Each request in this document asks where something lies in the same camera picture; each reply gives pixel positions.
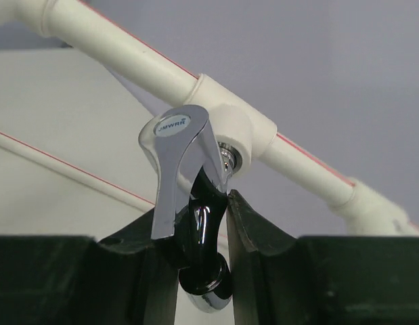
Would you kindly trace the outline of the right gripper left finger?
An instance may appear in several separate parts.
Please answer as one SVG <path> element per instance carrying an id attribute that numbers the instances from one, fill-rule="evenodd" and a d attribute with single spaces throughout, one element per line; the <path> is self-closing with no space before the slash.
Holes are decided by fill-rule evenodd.
<path id="1" fill-rule="evenodd" d="M 178 271 L 151 241 L 151 209 L 99 244 L 118 257 L 103 281 L 102 324 L 174 324 Z"/>

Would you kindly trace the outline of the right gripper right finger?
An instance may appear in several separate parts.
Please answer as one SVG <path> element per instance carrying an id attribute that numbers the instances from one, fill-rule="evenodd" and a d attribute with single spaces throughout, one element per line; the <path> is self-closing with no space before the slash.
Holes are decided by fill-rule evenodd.
<path id="1" fill-rule="evenodd" d="M 296 240 L 257 213 L 238 190 L 227 206 L 236 324 L 303 324 L 304 272 Z"/>

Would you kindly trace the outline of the chrome lever faucet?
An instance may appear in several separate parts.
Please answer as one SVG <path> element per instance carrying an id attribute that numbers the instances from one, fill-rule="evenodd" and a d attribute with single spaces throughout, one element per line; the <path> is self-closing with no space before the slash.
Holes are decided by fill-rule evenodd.
<path id="1" fill-rule="evenodd" d="M 154 117 L 138 141 L 158 177 L 151 240 L 178 269 L 190 301 L 220 311 L 233 295 L 218 237 L 235 160 L 223 159 L 208 111 L 192 104 Z"/>

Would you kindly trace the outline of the white PVC pipe frame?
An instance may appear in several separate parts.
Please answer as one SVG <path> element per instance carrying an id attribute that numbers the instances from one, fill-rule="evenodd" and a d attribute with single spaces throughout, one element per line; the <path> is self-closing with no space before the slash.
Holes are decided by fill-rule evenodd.
<path id="1" fill-rule="evenodd" d="M 187 71 L 82 1 L 0 1 L 0 26 L 11 20 L 61 39 L 172 107 L 206 108 L 217 139 L 239 152 L 239 171 L 262 161 L 321 198 L 345 220 L 348 233 L 419 236 L 398 204 L 329 167 L 242 98 L 205 74 Z"/>

